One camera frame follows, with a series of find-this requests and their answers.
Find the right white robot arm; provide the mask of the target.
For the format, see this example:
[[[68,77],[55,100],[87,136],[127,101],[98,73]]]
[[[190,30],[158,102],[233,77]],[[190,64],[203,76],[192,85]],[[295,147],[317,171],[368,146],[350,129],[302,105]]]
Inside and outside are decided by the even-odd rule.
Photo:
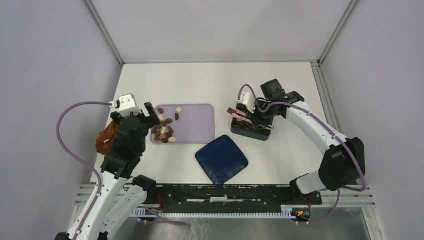
[[[366,165],[364,143],[349,138],[324,122],[298,92],[286,92],[277,79],[261,85],[263,97],[253,90],[239,91],[237,102],[246,107],[245,121],[254,129],[271,130],[268,122],[282,117],[299,128],[322,154],[319,169],[291,181],[289,199],[302,204],[309,194],[321,191],[337,191],[341,188],[354,192],[366,189]]]

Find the pink tongs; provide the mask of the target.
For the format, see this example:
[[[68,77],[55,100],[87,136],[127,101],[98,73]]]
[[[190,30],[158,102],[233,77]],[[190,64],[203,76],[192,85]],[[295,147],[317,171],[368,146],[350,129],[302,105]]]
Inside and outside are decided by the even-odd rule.
[[[243,121],[243,122],[247,122],[247,123],[251,122],[248,118],[246,118],[246,114],[244,112],[242,112],[238,109],[233,109],[233,110],[234,110],[233,114],[229,113],[230,115],[232,115],[233,118],[237,119],[238,121]]]

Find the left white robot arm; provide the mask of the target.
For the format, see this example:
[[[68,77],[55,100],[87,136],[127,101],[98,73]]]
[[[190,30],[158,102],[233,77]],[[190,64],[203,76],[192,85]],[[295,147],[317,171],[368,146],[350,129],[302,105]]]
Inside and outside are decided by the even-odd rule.
[[[72,109],[83,106],[81,102],[66,109],[56,124],[56,136],[62,148],[80,163],[92,169],[97,183],[84,209],[75,223],[66,231],[56,235],[57,240],[112,240],[130,214],[142,203],[151,204],[157,198],[156,182],[145,176],[135,178],[125,197],[113,205],[118,193],[130,179],[135,167],[146,151],[146,137],[160,123],[151,102],[144,103],[149,115],[144,115],[136,105],[127,107],[120,103],[111,118],[118,125],[117,137],[104,156],[97,171],[92,165],[71,152],[60,135],[64,116]]]

